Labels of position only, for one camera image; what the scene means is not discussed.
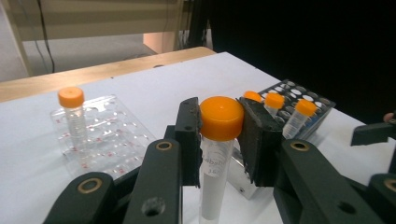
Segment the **clear plastic tube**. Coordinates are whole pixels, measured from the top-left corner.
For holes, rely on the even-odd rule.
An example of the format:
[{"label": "clear plastic tube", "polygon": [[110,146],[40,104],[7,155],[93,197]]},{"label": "clear plastic tube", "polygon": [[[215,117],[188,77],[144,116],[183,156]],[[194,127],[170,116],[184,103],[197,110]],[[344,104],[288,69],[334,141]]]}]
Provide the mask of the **clear plastic tube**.
[{"label": "clear plastic tube", "polygon": [[219,223],[228,168],[233,154],[233,141],[220,142],[205,137],[202,139],[203,162],[200,171],[199,220],[201,224]]},{"label": "clear plastic tube", "polygon": [[274,118],[277,111],[282,108],[285,98],[276,92],[268,92],[264,100],[264,108]]},{"label": "clear plastic tube", "polygon": [[268,111],[268,113],[274,118],[277,114],[278,109],[271,107],[269,105],[264,105],[264,108]]},{"label": "clear plastic tube", "polygon": [[74,150],[85,150],[88,135],[83,107],[64,108],[64,115],[66,116],[67,127]]},{"label": "clear plastic tube", "polygon": [[295,106],[288,122],[283,127],[283,136],[291,139],[297,135],[309,117],[315,114],[317,107],[305,99],[300,100]]},{"label": "clear plastic tube", "polygon": [[241,133],[244,109],[234,99],[224,96],[204,100],[200,109],[203,162],[200,169],[199,222],[217,224],[233,153],[233,141]]},{"label": "clear plastic tube", "polygon": [[308,118],[308,116],[305,116],[295,110],[288,122],[283,127],[283,136],[286,139],[293,138],[300,131]]},{"label": "clear plastic tube", "polygon": [[64,108],[67,127],[72,141],[73,150],[78,153],[81,166],[88,167],[87,158],[87,125],[84,116],[84,92],[77,87],[63,88],[58,92],[60,105]]}]

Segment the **screw hole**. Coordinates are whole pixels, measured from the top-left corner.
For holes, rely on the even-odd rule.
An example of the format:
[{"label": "screw hole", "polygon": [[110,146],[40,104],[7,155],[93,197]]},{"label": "screw hole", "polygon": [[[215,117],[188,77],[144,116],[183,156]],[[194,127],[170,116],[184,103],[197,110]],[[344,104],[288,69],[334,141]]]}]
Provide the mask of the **screw hole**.
[{"label": "screw hole", "polygon": [[95,192],[102,186],[102,180],[99,178],[89,178],[78,185],[78,191],[83,194]]},{"label": "screw hole", "polygon": [[146,217],[156,217],[165,211],[165,201],[162,198],[150,198],[143,202],[142,213]]},{"label": "screw hole", "polygon": [[165,151],[165,150],[168,150],[168,149],[172,148],[172,143],[170,143],[170,142],[161,142],[161,143],[157,144],[156,148],[159,149],[159,150]]},{"label": "screw hole", "polygon": [[337,207],[341,209],[341,211],[348,213],[348,214],[355,214],[356,209],[350,203],[340,202],[337,204]]},{"label": "screw hole", "polygon": [[387,186],[388,189],[396,192],[396,179],[386,179],[384,181],[384,184],[385,186]]},{"label": "screw hole", "polygon": [[307,151],[309,146],[302,142],[293,142],[290,144],[292,148],[299,150],[299,151]]}]

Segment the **centrifuge tube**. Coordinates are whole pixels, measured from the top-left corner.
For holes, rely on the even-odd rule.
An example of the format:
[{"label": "centrifuge tube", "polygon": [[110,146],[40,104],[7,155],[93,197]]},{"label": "centrifuge tube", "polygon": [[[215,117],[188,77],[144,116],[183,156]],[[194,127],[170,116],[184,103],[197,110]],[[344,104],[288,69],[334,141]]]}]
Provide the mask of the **centrifuge tube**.
[{"label": "centrifuge tube", "polygon": [[245,91],[244,97],[259,103],[262,102],[262,97],[255,91]]},{"label": "centrifuge tube", "polygon": [[286,139],[293,138],[303,127],[309,117],[315,114],[317,107],[310,101],[301,99],[295,106],[295,110],[288,122],[283,127],[283,136]]},{"label": "centrifuge tube", "polygon": [[73,149],[78,152],[78,157],[84,160],[88,156],[86,148],[88,135],[85,124],[84,92],[77,87],[63,88],[58,92],[59,104],[64,108],[67,127],[73,144]]},{"label": "centrifuge tube", "polygon": [[276,92],[268,92],[265,96],[264,107],[268,113],[274,118],[277,111],[282,108],[285,98]]},{"label": "centrifuge tube", "polygon": [[203,162],[200,168],[200,224],[217,224],[233,141],[241,133],[243,107],[234,99],[215,96],[201,105]]}]

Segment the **wooden surface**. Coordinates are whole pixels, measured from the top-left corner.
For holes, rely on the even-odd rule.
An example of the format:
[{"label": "wooden surface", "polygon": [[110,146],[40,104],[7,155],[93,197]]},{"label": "wooden surface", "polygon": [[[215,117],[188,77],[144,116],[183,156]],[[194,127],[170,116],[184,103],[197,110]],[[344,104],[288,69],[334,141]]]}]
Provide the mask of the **wooden surface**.
[{"label": "wooden surface", "polygon": [[121,76],[132,72],[153,68],[157,65],[181,63],[187,60],[215,54],[211,49],[194,48],[157,54],[117,63],[106,63],[71,71],[28,77],[0,83],[0,102],[19,99],[49,91],[57,91],[67,86],[77,86],[105,78]]}]

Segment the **white table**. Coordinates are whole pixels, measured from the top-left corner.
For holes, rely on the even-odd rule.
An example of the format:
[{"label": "white table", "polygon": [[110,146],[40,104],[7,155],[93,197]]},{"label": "white table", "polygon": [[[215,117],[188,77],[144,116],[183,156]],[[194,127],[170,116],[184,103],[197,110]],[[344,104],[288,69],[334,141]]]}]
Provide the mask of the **white table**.
[{"label": "white table", "polygon": [[[175,124],[179,103],[185,99],[198,96],[201,102],[214,95],[235,98],[246,90],[261,91],[278,81],[221,53],[80,87],[86,99],[117,95],[155,137],[162,138],[166,126]],[[57,108],[55,91],[0,104],[2,223],[41,223],[73,179],[63,164],[50,120],[50,111]],[[371,175],[388,170],[395,141],[350,147],[352,131],[359,125],[362,123],[333,109],[316,133],[316,144],[342,175],[367,184]],[[183,190],[183,221],[198,223],[199,190]],[[248,201],[227,184],[220,223],[282,223],[272,189],[260,189]]]}]

